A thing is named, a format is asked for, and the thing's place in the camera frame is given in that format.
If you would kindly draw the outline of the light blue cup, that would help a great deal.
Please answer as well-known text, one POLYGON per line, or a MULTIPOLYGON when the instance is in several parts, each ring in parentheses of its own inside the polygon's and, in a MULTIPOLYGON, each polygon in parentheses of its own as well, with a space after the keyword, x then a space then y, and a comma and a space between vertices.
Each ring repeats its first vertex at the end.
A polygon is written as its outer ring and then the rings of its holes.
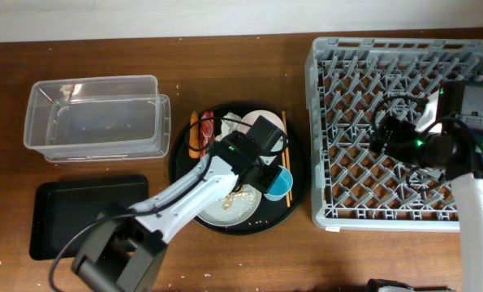
POLYGON ((286 196, 286 194, 292 189, 293 177, 291 171, 285 166, 280 165, 280 173, 273 185, 264 197, 270 201, 279 201, 286 196))

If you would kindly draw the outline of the white pink bowl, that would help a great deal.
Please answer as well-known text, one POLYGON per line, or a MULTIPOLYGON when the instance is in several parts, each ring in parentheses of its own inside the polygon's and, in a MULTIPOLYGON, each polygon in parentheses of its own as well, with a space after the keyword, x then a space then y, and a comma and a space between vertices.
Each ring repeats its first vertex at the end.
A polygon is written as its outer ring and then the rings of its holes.
MULTIPOLYGON (((270 122, 272 122, 275 126, 277 126, 280 130, 284 131, 284 125, 282 122, 282 119, 277 115, 274 114, 273 112, 270 112, 268 110, 255 110, 252 111, 248 114, 246 114, 242 119, 241 122, 246 123, 247 125, 252 125, 260 116, 268 119, 270 122)), ((244 134, 246 134, 249 130, 249 127, 245 125, 238 125, 237 131, 240 131, 244 134)))

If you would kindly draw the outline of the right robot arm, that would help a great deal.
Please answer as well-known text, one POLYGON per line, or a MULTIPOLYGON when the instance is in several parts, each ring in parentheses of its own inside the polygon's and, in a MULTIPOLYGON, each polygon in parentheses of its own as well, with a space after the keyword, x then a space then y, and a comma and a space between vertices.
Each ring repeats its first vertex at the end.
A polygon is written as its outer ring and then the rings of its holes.
POLYGON ((413 171, 443 170, 459 214, 464 290, 483 291, 483 82, 451 81, 426 99, 411 123, 373 118, 370 149, 413 171))

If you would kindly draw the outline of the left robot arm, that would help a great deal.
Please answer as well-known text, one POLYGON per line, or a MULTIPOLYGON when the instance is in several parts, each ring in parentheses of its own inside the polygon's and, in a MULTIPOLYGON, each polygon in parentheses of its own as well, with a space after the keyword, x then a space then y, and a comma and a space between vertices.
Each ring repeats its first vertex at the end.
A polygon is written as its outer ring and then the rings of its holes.
POLYGON ((171 239, 203 209, 240 184, 260 192, 275 184, 281 170, 263 157, 278 156, 280 131, 234 131, 208 146, 207 154, 159 195, 130 208, 110 207, 84 228, 86 239, 72 272, 93 291, 149 291, 171 239))

